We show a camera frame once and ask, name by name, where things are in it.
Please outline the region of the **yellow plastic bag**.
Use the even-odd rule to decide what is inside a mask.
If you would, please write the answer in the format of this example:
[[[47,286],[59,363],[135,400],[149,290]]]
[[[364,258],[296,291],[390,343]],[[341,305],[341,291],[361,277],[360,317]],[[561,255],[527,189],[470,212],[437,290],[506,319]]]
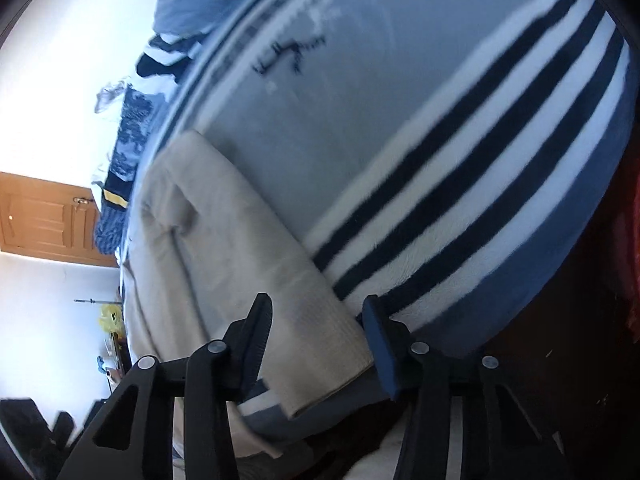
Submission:
[[[125,336],[125,324],[120,304],[102,304],[99,324],[107,334],[115,334],[118,338]]]

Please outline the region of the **beige knit sweater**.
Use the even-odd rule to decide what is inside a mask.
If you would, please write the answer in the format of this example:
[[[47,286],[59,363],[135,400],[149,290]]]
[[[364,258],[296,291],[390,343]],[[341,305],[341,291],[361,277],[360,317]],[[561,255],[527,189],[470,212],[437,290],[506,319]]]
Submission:
[[[190,356],[267,294],[273,320],[262,378],[295,417],[372,362],[363,331],[305,249],[201,133],[172,140],[134,201],[124,264],[134,356]]]

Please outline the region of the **rolled blue patterned quilt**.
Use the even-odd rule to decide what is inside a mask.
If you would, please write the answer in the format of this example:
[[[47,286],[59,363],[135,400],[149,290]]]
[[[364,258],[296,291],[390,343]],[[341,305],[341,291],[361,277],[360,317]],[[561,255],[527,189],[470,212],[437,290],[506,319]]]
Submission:
[[[119,122],[106,175],[99,183],[96,249],[116,252],[126,231],[127,209],[150,137],[160,128],[180,82],[205,40],[243,0],[156,0],[153,35],[126,79]]]

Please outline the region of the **red plastic bag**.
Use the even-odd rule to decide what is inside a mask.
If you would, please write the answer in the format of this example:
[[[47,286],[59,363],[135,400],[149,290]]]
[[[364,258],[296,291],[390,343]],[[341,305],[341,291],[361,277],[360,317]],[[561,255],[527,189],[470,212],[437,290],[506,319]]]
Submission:
[[[639,178],[630,178],[620,192],[614,222],[615,264],[628,302],[627,324],[639,340]]]

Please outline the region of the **wooden door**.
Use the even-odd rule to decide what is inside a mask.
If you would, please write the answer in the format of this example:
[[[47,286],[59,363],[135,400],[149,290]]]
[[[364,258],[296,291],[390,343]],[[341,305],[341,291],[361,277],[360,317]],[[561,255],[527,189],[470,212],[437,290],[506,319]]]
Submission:
[[[94,247],[100,213],[88,188],[1,175],[1,250],[8,254],[114,268]]]

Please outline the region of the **blue striped bed blanket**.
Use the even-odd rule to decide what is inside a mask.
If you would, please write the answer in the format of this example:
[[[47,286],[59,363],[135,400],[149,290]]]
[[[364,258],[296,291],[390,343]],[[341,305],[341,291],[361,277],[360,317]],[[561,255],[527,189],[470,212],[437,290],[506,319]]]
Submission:
[[[360,328],[377,296],[466,356],[575,245],[638,93],[637,52],[601,0],[248,0],[180,84],[134,200],[160,152],[201,133]],[[231,419],[250,452],[382,396],[371,362],[289,418],[260,371]]]

